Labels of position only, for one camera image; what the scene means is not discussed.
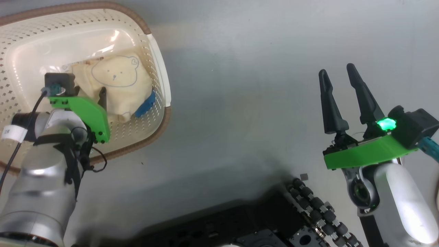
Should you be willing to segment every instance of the silver robot arm segment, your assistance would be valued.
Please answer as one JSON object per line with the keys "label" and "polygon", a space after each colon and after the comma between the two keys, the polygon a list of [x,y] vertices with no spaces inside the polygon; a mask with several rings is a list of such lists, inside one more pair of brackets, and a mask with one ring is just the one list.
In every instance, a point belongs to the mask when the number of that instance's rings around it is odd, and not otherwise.
{"label": "silver robot arm segment", "polygon": [[[28,151],[0,214],[2,246],[64,247],[83,171],[67,143],[82,144],[86,128],[74,112],[45,114],[36,118],[37,145]],[[73,179],[66,181],[68,173]]]}

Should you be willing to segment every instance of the white label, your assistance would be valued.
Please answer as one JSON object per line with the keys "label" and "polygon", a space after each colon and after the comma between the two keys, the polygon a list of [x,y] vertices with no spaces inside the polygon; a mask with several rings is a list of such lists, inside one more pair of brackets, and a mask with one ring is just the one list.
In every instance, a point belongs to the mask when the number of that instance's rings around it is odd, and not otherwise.
{"label": "white label", "polygon": [[27,130],[23,127],[17,125],[6,125],[1,134],[1,138],[12,139],[21,143],[24,141],[26,134]]}

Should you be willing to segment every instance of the blue cloth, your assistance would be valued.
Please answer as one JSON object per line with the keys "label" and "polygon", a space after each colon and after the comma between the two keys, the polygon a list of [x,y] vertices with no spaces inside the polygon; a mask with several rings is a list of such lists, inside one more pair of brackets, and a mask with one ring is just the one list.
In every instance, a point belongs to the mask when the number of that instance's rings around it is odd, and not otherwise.
{"label": "blue cloth", "polygon": [[151,95],[143,102],[142,105],[139,106],[139,109],[136,110],[134,115],[136,117],[141,117],[143,114],[145,114],[151,107],[154,105],[155,102],[155,93],[154,90],[151,91]]}

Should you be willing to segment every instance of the yellow cloth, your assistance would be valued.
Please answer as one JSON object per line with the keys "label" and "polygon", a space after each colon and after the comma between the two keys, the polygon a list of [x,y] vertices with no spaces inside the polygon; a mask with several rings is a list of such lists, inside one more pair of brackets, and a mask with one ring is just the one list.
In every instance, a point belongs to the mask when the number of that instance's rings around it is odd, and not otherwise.
{"label": "yellow cloth", "polygon": [[128,122],[151,95],[151,77],[134,53],[74,64],[72,73],[76,84],[96,102],[101,88],[107,89],[109,122]]}

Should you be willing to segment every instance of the green led light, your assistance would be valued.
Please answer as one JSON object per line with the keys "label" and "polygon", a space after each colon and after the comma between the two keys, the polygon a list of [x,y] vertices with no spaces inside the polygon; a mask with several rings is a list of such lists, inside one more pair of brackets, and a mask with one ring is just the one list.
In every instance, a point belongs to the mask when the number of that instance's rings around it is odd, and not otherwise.
{"label": "green led light", "polygon": [[396,121],[388,117],[381,119],[380,121],[377,122],[377,124],[384,131],[391,131],[394,128],[396,128]]}

